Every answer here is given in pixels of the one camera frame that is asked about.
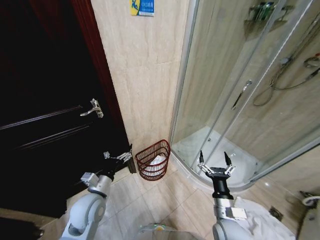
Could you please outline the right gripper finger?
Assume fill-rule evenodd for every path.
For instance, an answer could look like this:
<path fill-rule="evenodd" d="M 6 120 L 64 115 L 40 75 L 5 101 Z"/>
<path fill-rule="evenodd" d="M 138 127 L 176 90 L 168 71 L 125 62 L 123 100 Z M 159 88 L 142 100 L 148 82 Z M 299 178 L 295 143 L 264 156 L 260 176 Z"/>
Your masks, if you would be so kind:
<path fill-rule="evenodd" d="M 231 176 L 234 170 L 236 169 L 236 166 L 232 164 L 231 158 L 228 156 L 226 152 L 224 152 L 224 159 L 226 162 L 226 168 L 225 168 L 224 174 Z"/>
<path fill-rule="evenodd" d="M 200 155 L 199 155 L 199 163 L 197 164 L 197 166 L 200 168 L 200 170 L 206 174 L 212 174 L 212 170 L 210 169 L 210 167 L 208 167 L 206 164 L 205 164 L 205 161 L 204 161 L 204 156 L 203 156 L 203 152 L 202 150 L 200 150 Z"/>

